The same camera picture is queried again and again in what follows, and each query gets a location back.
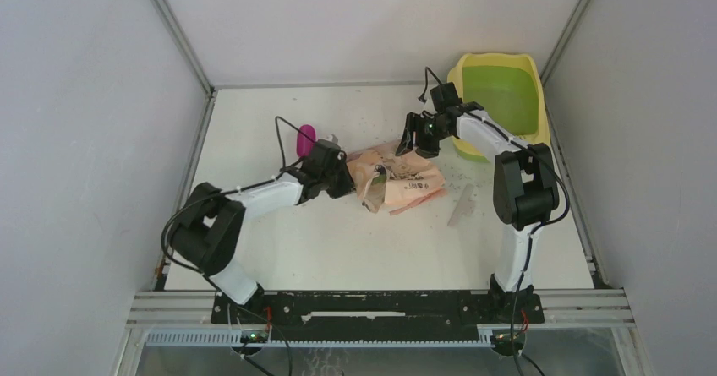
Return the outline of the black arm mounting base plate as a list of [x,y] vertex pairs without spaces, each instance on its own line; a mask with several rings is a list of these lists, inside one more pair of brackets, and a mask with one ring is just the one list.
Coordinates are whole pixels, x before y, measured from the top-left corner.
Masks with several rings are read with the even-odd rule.
[[522,330],[545,321],[536,294],[513,300],[469,290],[264,292],[239,306],[216,295],[211,323],[275,325],[279,339],[311,342],[476,341],[481,325]]

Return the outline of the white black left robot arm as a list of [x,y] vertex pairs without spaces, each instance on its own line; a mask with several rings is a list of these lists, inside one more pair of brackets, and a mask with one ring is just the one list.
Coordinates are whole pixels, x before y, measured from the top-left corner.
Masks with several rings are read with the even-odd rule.
[[339,199],[354,190],[347,154],[338,144],[319,139],[309,154],[267,181],[235,190],[209,183],[194,188],[187,203],[161,233],[164,254],[176,252],[180,266],[202,275],[232,300],[232,312],[245,323],[265,309],[260,283],[243,269],[237,256],[245,222],[285,207],[304,204],[326,193]]

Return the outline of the pink cat litter bag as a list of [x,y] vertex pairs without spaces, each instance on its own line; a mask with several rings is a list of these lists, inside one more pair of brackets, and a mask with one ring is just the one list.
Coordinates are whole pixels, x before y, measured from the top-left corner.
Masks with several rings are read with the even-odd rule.
[[447,194],[436,165],[414,151],[398,155],[397,146],[397,141],[387,142],[348,156],[357,198],[374,214],[385,208],[398,215]]

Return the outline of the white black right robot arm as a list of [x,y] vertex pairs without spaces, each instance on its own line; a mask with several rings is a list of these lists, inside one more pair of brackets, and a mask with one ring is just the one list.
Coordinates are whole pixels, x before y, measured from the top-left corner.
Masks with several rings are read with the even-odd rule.
[[452,82],[424,88],[419,101],[432,101],[433,111],[410,112],[397,155],[410,151],[424,158],[438,156],[440,142],[454,137],[478,150],[493,164],[493,205],[504,223],[504,241],[491,285],[500,291],[489,298],[492,317],[501,322],[519,315],[516,294],[532,285],[531,257],[543,227],[556,223],[551,214],[561,202],[564,184],[547,144],[529,144],[500,126],[478,103],[463,101]]

